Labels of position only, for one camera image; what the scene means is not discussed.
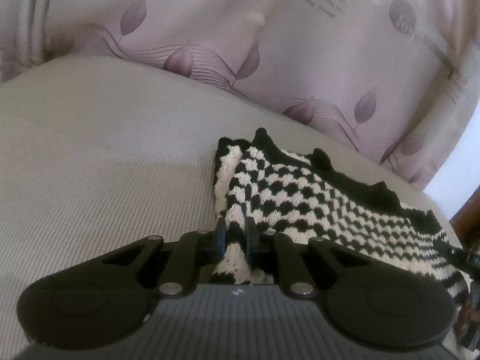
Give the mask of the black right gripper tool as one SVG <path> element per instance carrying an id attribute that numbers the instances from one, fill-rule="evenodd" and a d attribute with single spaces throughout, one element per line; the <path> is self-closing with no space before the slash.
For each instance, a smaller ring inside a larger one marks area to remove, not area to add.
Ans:
<path id="1" fill-rule="evenodd" d="M 474 351 L 479 349 L 479 255 L 452 246 L 444 241 L 433 243 L 439 254 L 448 263 L 469 276 L 469 297 L 461 307 L 456 335 L 464 348 Z"/>

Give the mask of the brown wooden furniture frame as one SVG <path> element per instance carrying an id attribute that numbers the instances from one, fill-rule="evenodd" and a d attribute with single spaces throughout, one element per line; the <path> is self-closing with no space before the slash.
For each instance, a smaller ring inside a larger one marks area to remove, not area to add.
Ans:
<path id="1" fill-rule="evenodd" d="M 479 210 L 480 191 L 476 189 L 465 205 L 450 220 L 456 236 L 467 250 L 479 248 Z"/>

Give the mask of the grey fabric mattress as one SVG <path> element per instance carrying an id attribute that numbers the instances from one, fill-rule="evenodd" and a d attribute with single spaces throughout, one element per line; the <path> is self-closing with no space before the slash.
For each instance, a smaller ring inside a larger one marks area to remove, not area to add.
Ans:
<path id="1" fill-rule="evenodd" d="M 286 116 L 153 67 L 58 58 L 1 85 L 1 357 L 27 344 L 16 303 L 30 283 L 151 234 L 213 228 L 217 142 L 258 128 L 448 224 L 422 191 Z"/>

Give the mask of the pink leaf print curtain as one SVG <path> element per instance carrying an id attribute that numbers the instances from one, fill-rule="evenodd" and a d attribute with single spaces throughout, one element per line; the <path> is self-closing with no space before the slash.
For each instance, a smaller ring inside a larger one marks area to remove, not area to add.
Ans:
<path id="1" fill-rule="evenodd" d="M 1 0 L 1 80 L 106 55 L 238 95 L 416 187 L 479 104 L 479 0 Z"/>

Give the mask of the black white striped knit sweater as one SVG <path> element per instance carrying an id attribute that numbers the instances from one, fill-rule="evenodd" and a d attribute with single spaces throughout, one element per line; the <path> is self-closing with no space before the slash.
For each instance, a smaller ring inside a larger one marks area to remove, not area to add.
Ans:
<path id="1" fill-rule="evenodd" d="M 264 129 L 252 141 L 223 137 L 215 155 L 215 211 L 226 225 L 224 258 L 212 280 L 267 284 L 247 261 L 248 219 L 260 232 L 307 244 L 323 237 L 384 263 L 439 281 L 456 304 L 468 297 L 461 272 L 434 249 L 446 231 L 434 213 L 400 201 L 384 182 L 364 184 L 335 171 L 323 150 L 278 148 Z"/>

